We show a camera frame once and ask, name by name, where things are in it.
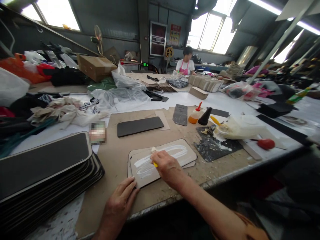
ceiling light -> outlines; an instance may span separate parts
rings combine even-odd
[[[258,6],[264,8],[264,9],[266,9],[266,10],[268,10],[268,11],[270,11],[270,12],[272,12],[272,13],[278,15],[278,16],[281,14],[281,11],[279,9],[277,9],[277,8],[275,8],[275,7],[269,5],[269,4],[267,4],[267,3],[265,3],[265,2],[263,2],[261,0],[248,0],[248,1],[250,1],[250,2],[252,2],[254,4],[257,4]],[[320,35],[320,31],[318,29],[315,29],[315,28],[311,27],[310,25],[308,25],[308,24],[306,24],[306,23],[304,23],[302,21],[298,22],[297,25],[302,27],[302,28],[304,28],[304,29],[306,29],[306,30],[308,30],[308,31],[310,31],[310,32],[312,32],[312,33],[314,33],[314,34]]]
[[[267,4],[267,3],[265,3],[265,2],[263,2],[261,0],[249,0],[249,1],[254,3],[254,4],[259,5],[260,7],[264,8],[264,9],[266,9],[266,10],[268,10],[268,11],[274,13],[274,14],[280,15],[280,13],[281,13],[281,10],[279,10],[279,9],[277,9],[277,8],[275,8],[275,7],[269,5],[269,4]]]

white cloth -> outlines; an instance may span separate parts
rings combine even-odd
[[[188,66],[188,63],[186,62],[183,62],[183,59],[179,60],[177,62],[177,67],[176,67],[176,70],[177,71],[180,71],[180,68],[182,66],[182,69],[187,69],[187,66]],[[195,68],[194,68],[194,63],[192,60],[189,61],[189,66],[188,66],[188,75],[191,74],[191,71],[193,71]]]

cardboard box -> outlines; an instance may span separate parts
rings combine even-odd
[[[201,90],[200,88],[197,87],[192,87],[189,90],[189,93],[192,94],[193,96],[200,98],[201,100],[204,100],[207,98],[207,96],[209,95],[209,93]]]
[[[103,56],[91,57],[77,55],[77,60],[80,71],[95,82],[100,82],[106,76],[110,76],[112,70],[117,69],[116,65]]]

glue container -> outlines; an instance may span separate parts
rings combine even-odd
[[[201,104],[202,102],[199,104],[199,106],[193,110],[193,112],[190,114],[189,118],[188,118],[188,121],[189,123],[192,123],[192,124],[196,124],[199,117],[200,117],[200,111],[201,111]]]

woman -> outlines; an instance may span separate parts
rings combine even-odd
[[[177,62],[176,71],[182,75],[196,75],[194,72],[194,63],[191,60],[192,58],[192,47],[186,47],[183,50],[183,59]]]

